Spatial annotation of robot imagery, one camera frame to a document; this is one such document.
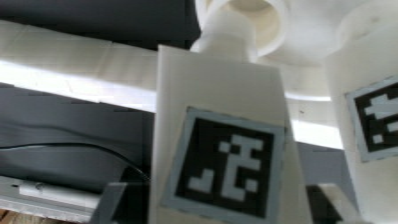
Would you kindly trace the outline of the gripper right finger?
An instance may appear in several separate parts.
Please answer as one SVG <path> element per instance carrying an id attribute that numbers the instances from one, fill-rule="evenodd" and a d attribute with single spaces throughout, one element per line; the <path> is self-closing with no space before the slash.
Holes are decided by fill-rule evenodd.
<path id="1" fill-rule="evenodd" d="M 312 224 L 373 224 L 364 220 L 335 184 L 307 185 L 305 191 Z"/>

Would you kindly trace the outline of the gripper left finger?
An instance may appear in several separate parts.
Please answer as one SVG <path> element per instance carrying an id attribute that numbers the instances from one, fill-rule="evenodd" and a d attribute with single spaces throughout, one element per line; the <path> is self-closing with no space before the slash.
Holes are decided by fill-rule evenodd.
<path id="1" fill-rule="evenodd" d="M 140 182 L 108 184 L 89 224 L 147 224 L 149 185 Z"/>

